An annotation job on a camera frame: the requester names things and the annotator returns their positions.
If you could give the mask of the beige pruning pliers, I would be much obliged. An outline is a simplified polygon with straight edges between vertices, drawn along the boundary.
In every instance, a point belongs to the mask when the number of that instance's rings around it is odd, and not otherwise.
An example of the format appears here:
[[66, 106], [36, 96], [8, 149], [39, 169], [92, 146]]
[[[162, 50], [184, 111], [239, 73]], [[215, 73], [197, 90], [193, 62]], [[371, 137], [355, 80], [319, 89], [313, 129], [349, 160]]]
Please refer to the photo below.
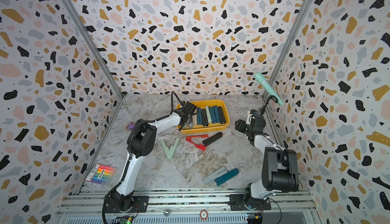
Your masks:
[[198, 117], [197, 117], [197, 115], [193, 115], [192, 119], [193, 119], [193, 124], [197, 125], [198, 124]]

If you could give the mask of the grey pruning pliers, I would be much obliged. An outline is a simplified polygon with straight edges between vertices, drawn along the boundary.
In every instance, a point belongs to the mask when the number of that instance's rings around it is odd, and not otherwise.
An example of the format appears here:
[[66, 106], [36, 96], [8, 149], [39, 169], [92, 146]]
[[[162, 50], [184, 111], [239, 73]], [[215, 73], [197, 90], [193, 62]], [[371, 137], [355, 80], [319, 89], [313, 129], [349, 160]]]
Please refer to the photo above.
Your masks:
[[193, 119], [190, 118], [190, 120], [189, 120], [189, 122], [188, 122], [188, 128], [189, 128], [189, 129], [192, 129], [193, 126], [194, 126], [194, 124], [193, 124]]
[[215, 179], [217, 179], [218, 177], [226, 174], [228, 171], [226, 170], [225, 167], [222, 167], [216, 171], [214, 171], [213, 173], [211, 173], [210, 175], [208, 175], [207, 177], [205, 177], [203, 179], [203, 183], [204, 184], [210, 184], [211, 182], [213, 182]]

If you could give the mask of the mint V pruning pliers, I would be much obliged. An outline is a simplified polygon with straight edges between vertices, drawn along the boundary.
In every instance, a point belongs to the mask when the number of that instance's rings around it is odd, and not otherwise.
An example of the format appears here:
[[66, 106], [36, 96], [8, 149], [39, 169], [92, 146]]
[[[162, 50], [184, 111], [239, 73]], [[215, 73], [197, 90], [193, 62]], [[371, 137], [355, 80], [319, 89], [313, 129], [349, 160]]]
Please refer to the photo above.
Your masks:
[[162, 147], [164, 149], [164, 152], [166, 154], [166, 157], [168, 160], [171, 160], [177, 150], [177, 147], [179, 146], [180, 142], [181, 142], [181, 139], [178, 137], [176, 138], [175, 140], [175, 143], [171, 146], [171, 147], [168, 147], [165, 143], [165, 140], [161, 140], [160, 141], [161, 144], [162, 144]]

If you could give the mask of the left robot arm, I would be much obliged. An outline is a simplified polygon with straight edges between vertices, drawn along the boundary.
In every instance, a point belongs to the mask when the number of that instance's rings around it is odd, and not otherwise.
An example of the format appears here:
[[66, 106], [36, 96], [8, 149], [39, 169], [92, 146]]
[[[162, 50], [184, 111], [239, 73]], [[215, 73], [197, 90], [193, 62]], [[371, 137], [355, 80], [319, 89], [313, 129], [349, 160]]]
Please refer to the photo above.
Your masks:
[[196, 115], [197, 107], [191, 102], [179, 100], [179, 108], [174, 108], [175, 92], [171, 93], [170, 112], [157, 119], [139, 119], [130, 136], [127, 139], [127, 161], [124, 166], [121, 179], [104, 197], [103, 207], [110, 204], [120, 212], [126, 212], [133, 206], [133, 194], [135, 183], [141, 165], [145, 158], [152, 152], [159, 133], [171, 128], [178, 127], [182, 130], [189, 119]]

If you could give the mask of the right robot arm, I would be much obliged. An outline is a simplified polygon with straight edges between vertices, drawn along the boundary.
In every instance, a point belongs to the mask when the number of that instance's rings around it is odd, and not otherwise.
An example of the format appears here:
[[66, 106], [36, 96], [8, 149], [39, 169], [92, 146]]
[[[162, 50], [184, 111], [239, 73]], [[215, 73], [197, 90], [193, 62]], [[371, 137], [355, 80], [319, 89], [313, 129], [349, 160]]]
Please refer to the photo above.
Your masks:
[[297, 153], [274, 143], [264, 133], [265, 126], [263, 114], [256, 110], [248, 111], [246, 120], [235, 122], [235, 129], [244, 133], [264, 156], [261, 179], [247, 187], [249, 199], [265, 200], [271, 195], [299, 190]]

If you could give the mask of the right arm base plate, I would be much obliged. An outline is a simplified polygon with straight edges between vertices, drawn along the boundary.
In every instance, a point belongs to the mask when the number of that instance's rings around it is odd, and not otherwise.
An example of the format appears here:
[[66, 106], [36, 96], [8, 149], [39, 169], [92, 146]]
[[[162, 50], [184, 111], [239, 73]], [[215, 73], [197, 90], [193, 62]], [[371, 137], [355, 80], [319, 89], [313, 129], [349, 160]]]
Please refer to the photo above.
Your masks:
[[261, 211], [271, 210], [270, 202], [263, 199], [255, 199], [244, 194], [229, 195], [229, 206], [232, 211]]

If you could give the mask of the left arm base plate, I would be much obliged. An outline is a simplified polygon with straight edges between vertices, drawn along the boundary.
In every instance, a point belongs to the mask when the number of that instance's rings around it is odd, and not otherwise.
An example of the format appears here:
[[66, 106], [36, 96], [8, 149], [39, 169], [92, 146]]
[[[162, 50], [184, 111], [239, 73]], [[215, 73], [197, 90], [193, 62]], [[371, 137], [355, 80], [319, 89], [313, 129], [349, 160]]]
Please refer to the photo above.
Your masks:
[[145, 213], [149, 196], [110, 197], [103, 205], [105, 213]]

